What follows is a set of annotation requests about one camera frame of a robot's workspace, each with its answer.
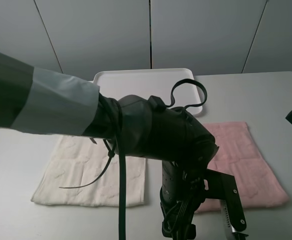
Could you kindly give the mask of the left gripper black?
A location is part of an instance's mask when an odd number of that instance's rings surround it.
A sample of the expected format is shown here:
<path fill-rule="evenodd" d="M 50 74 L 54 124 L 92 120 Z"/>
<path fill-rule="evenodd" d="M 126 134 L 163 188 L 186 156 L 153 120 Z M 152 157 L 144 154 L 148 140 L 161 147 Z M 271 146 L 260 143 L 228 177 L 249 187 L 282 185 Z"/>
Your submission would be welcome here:
<path fill-rule="evenodd" d="M 195 211 L 206 200 L 203 180 L 186 180 L 186 173 L 172 162 L 162 162 L 160 207 L 163 214 L 162 234 L 173 240 L 193 240 Z"/>

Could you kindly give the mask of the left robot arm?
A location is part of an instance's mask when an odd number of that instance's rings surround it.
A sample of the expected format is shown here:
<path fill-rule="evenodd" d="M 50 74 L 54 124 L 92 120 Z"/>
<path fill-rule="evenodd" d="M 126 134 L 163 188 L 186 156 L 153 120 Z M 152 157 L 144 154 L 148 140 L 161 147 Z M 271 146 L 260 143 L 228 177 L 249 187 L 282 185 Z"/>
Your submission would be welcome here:
<path fill-rule="evenodd" d="M 119 238 L 126 238 L 126 157 L 166 162 L 160 192 L 163 233 L 192 238 L 204 173 L 218 147 L 187 106 L 159 97 L 105 97 L 98 85 L 0 53 L 0 128 L 38 135 L 100 138 L 119 156 Z"/>

